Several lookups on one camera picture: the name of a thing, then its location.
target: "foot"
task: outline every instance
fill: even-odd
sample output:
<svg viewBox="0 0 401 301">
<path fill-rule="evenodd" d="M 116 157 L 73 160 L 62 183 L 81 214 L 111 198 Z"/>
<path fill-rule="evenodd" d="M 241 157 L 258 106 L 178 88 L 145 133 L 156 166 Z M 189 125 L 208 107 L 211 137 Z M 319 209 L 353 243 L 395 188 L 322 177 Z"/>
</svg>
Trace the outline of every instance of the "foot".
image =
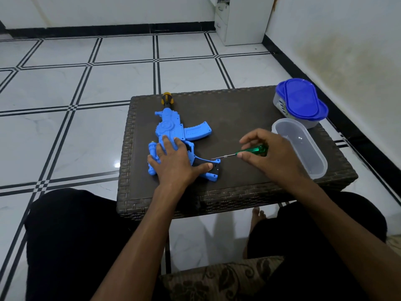
<svg viewBox="0 0 401 301">
<path fill-rule="evenodd" d="M 249 234 L 251 234 L 253 228 L 256 226 L 257 223 L 266 218 L 264 211 L 263 210 L 259 211 L 259 210 L 260 210 L 259 207 L 255 207 L 252 210 L 251 229 L 249 230 Z M 244 251 L 242 252 L 242 257 L 244 259 L 248 258 L 248 240 L 245 245 Z"/>
<path fill-rule="evenodd" d="M 261 220 L 265 219 L 266 215 L 263 210 L 259 211 L 259 207 L 255 207 L 252 210 L 252 219 L 251 219 L 251 229 L 249 233 L 252 232 L 253 228 L 259 223 Z"/>
</svg>

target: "table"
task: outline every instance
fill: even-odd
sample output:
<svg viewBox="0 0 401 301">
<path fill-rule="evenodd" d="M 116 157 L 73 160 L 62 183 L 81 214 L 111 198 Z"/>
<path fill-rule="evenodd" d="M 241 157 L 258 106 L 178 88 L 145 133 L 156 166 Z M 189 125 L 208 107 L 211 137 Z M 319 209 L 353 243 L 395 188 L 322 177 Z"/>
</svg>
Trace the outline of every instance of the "table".
<svg viewBox="0 0 401 301">
<path fill-rule="evenodd" d="M 194 141 L 195 154 L 204 159 L 223 156 L 240 149 L 238 140 L 255 128 L 270 130 L 282 118 L 273 105 L 275 86 L 173 94 L 173 109 L 184 127 L 206 121 L 212 134 Z M 118 180 L 117 211 L 141 220 L 158 186 L 157 176 L 148 174 L 148 143 L 158 141 L 155 128 L 162 111 L 161 95 L 132 97 L 124 132 Z M 358 178 L 355 170 L 319 124 L 309 132 L 328 162 L 320 186 L 342 190 Z M 184 193 L 174 217 L 226 212 L 293 198 L 256 168 L 239 158 L 222 159 L 217 182 L 198 178 Z"/>
</svg>

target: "screwdriver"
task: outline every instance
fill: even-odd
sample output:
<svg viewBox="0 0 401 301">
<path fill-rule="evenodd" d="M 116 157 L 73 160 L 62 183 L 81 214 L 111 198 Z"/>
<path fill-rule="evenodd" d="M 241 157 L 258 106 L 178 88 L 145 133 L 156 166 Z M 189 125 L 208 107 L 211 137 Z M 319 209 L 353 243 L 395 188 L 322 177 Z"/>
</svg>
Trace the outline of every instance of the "screwdriver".
<svg viewBox="0 0 401 301">
<path fill-rule="evenodd" d="M 218 159 L 218 158 L 226 158 L 226 157 L 229 157 L 229 156 L 234 156 L 234 155 L 237 155 L 239 152 L 244 152 L 244 151 L 251 152 L 251 153 L 256 154 L 256 155 L 266 156 L 266 154 L 268 153 L 268 148 L 265 145 L 259 145 L 259 146 L 254 147 L 254 148 L 249 148 L 249 149 L 238 151 L 238 152 L 236 152 L 234 154 L 215 157 L 215 158 L 212 158 L 211 161 L 213 161 L 214 159 Z"/>
</svg>

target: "empty plastic container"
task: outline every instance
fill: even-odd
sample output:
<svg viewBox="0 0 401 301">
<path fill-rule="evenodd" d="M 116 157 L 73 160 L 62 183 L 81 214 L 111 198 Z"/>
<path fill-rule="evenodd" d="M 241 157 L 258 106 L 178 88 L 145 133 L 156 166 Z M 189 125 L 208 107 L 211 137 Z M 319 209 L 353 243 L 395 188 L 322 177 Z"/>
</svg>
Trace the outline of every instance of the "empty plastic container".
<svg viewBox="0 0 401 301">
<path fill-rule="evenodd" d="M 300 78 L 280 82 L 276 86 L 273 104 L 284 116 L 299 121 L 307 129 L 328 115 L 328 107 L 318 98 L 315 86 Z"/>
<path fill-rule="evenodd" d="M 327 160 L 302 123 L 282 118 L 272 125 L 272 132 L 287 138 L 312 179 L 326 174 Z"/>
</svg>

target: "hand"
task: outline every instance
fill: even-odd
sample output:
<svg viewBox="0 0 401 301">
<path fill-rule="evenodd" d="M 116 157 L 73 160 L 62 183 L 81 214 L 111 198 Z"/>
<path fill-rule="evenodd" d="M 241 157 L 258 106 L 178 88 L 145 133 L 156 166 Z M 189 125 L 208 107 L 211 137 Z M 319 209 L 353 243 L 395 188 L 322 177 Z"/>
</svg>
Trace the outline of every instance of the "hand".
<svg viewBox="0 0 401 301">
<path fill-rule="evenodd" d="M 177 137 L 174 137 L 174 142 L 178 146 L 177 151 L 174 150 L 168 137 L 163 135 L 164 148 L 167 154 L 164 153 L 162 146 L 158 143 L 156 153 L 160 159 L 160 164 L 151 155 L 148 155 L 148 163 L 156 171 L 160 186 L 168 186 L 184 192 L 200 174 L 211 170 L 213 164 L 206 163 L 192 167 L 185 144 Z"/>
<path fill-rule="evenodd" d="M 237 157 L 260 169 L 268 178 L 290 193 L 297 187 L 313 182 L 299 161 L 290 142 L 278 134 L 256 129 L 241 138 L 241 150 L 263 143 L 268 146 L 266 157 L 239 152 Z"/>
</svg>

